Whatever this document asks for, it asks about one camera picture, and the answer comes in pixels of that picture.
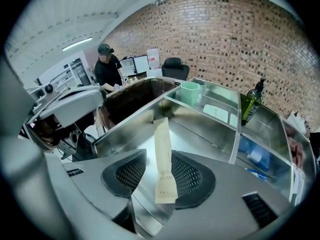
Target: black grate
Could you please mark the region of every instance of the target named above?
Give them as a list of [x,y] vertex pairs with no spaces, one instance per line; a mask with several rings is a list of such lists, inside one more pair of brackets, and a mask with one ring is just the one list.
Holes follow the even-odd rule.
[[78,174],[82,174],[84,173],[84,171],[78,168],[78,169],[68,170],[66,173],[68,174],[69,177],[72,177]]
[[138,156],[132,161],[122,165],[115,172],[117,180],[132,192],[137,188],[146,170],[146,157]]
[[248,206],[260,228],[267,226],[277,218],[277,215],[275,215],[257,193],[244,195],[242,199]]
[[196,189],[202,181],[199,171],[175,155],[172,155],[172,175],[175,179],[178,197]]

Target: black cap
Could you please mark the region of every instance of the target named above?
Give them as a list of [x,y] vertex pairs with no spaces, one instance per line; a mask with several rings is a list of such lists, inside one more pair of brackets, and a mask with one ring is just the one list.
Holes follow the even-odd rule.
[[261,78],[260,79],[260,82],[258,82],[256,85],[255,85],[255,90],[259,93],[261,93],[264,89],[264,81],[265,79],[264,78]]
[[110,45],[106,43],[101,43],[98,47],[99,55],[111,55],[114,52],[114,49],[110,47]]

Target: green bottle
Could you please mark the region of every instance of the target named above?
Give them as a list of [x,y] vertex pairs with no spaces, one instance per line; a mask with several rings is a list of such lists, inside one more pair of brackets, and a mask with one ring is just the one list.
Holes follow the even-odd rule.
[[264,81],[265,80],[261,78],[260,82],[255,85],[255,88],[248,91],[246,97],[241,99],[242,126],[245,126],[249,122],[262,103],[261,93],[264,89]]

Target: fluorescent light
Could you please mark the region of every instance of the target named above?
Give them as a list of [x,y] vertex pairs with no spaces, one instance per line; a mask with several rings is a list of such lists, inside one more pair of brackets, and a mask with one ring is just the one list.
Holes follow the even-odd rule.
[[90,41],[90,40],[92,40],[92,37],[89,37],[89,38],[84,39],[84,40],[82,40],[82,41],[79,41],[79,42],[76,42],[76,43],[74,43],[74,44],[71,44],[71,45],[67,46],[66,48],[63,48],[62,51],[64,52],[65,50],[68,50],[68,49],[70,49],[70,48],[72,48],[72,47],[74,47],[74,46],[80,45],[80,44],[82,44],[82,43],[84,43],[84,42],[87,42],[87,41]]

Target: black office chair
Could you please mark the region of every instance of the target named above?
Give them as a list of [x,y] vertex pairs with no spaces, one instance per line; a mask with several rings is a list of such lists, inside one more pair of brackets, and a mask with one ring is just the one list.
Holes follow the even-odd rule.
[[179,80],[187,80],[190,68],[182,64],[180,58],[167,58],[161,67],[162,76]]

